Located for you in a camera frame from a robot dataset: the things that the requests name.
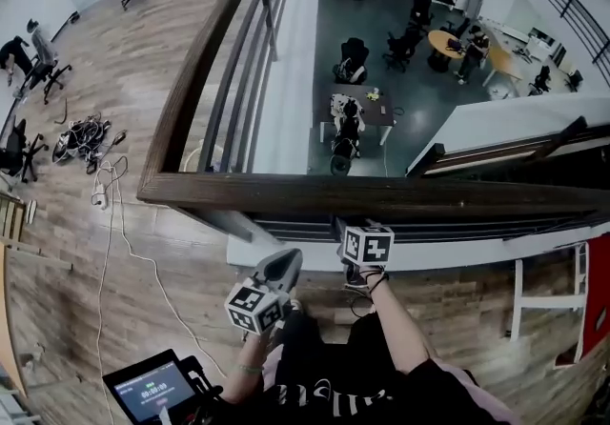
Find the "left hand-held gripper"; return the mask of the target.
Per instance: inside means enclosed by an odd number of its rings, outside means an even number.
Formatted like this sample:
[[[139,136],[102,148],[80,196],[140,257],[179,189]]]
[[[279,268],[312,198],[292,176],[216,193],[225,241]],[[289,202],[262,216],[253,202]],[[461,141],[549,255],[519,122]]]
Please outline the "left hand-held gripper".
[[[224,308],[241,331],[263,335],[286,316],[290,293],[303,263],[300,249],[288,249],[263,258],[254,272],[234,285]]]

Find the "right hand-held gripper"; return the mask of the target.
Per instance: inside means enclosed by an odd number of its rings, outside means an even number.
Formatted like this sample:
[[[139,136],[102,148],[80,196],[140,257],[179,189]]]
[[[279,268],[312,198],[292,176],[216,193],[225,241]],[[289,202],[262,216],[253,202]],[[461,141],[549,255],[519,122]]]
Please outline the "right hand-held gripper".
[[[395,243],[395,233],[376,222],[353,226],[339,219],[338,234],[338,256],[344,268],[345,286],[364,290],[369,275],[384,275],[386,272],[390,251]]]

